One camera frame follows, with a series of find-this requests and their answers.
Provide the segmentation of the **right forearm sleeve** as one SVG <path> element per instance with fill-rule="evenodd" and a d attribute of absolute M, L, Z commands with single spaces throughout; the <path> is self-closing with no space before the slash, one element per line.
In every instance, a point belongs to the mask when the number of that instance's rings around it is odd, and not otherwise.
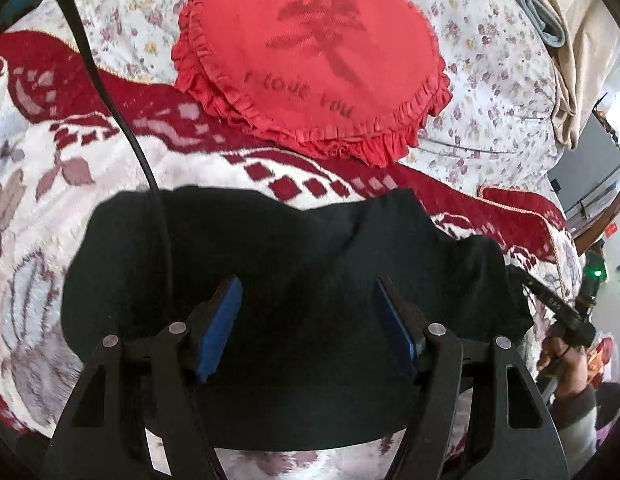
<path fill-rule="evenodd" d="M 564 448 L 570 477 L 576 476 L 595 455 L 598 431 L 610 428 L 620 413 L 620 382 L 591 384 L 575 396 L 556 398 L 549 413 Z"/>

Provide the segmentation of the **right hand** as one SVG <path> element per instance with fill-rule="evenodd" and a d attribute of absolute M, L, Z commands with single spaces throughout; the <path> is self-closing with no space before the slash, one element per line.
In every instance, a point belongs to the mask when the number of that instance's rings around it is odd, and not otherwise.
<path fill-rule="evenodd" d="M 538 370 L 545 370 L 555 361 L 561 368 L 554 392 L 555 399 L 569 400 L 582 393 L 588 386 L 586 349 L 582 346 L 570 347 L 559 337 L 546 337 L 542 342 Z"/>

